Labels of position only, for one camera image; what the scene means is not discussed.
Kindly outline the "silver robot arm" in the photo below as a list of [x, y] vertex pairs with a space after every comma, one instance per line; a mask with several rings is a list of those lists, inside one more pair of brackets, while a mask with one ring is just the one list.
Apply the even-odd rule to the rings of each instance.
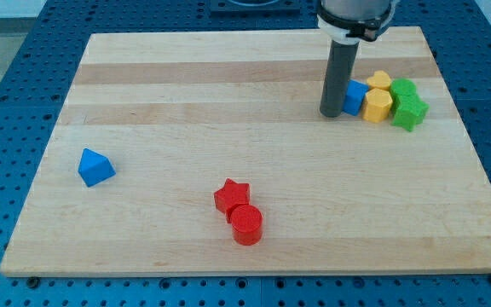
[[376, 41], [389, 27], [399, 0], [320, 0], [317, 25], [333, 42]]

